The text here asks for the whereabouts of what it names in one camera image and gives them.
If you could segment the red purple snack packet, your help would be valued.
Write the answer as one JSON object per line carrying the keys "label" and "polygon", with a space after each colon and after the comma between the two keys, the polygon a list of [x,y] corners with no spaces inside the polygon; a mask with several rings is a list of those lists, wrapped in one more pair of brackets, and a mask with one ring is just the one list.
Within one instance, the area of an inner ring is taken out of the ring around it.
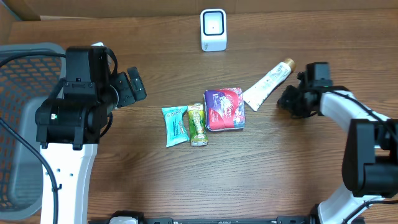
{"label": "red purple snack packet", "polygon": [[206,90],[203,96],[209,131],[244,129],[246,116],[241,88]]}

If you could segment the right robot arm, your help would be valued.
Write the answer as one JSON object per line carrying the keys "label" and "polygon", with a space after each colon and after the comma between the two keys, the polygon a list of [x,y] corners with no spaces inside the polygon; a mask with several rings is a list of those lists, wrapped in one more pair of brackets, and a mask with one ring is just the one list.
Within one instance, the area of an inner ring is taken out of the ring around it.
{"label": "right robot arm", "polygon": [[316,204],[304,223],[364,223],[360,214],[372,205],[397,203],[397,120],[359,102],[344,86],[335,86],[326,62],[314,62],[297,75],[277,104],[294,119],[325,116],[347,133],[341,167],[343,183]]}

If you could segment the teal snack packet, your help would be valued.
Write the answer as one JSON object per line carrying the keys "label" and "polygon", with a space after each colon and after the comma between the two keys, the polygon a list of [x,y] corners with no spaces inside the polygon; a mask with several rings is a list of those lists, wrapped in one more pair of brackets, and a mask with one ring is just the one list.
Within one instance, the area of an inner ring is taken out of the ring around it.
{"label": "teal snack packet", "polygon": [[162,108],[167,136],[166,147],[172,147],[190,139],[183,123],[183,116],[186,111],[187,106]]}

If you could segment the white tube with gold cap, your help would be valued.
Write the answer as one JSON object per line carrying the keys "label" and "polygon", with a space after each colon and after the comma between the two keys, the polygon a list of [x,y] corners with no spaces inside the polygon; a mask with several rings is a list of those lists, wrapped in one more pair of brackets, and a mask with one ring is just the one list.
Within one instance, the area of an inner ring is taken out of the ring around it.
{"label": "white tube with gold cap", "polygon": [[268,96],[295,70],[296,64],[286,58],[267,72],[258,82],[243,93],[243,100],[257,111]]}

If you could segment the green juice pouch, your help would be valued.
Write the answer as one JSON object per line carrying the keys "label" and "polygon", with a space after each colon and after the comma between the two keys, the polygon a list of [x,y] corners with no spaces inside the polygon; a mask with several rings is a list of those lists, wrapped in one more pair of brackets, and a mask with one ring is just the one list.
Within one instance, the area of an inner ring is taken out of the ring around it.
{"label": "green juice pouch", "polygon": [[208,136],[205,129],[205,112],[201,103],[188,105],[190,142],[192,146],[206,146]]}

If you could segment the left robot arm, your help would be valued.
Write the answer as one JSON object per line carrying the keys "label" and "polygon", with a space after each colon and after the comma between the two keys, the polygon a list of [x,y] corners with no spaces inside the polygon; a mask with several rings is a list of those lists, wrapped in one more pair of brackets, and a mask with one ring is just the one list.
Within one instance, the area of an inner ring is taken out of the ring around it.
{"label": "left robot arm", "polygon": [[144,100],[136,67],[119,72],[105,46],[69,47],[65,78],[35,113],[43,168],[41,223],[86,223],[91,170],[115,109]]}

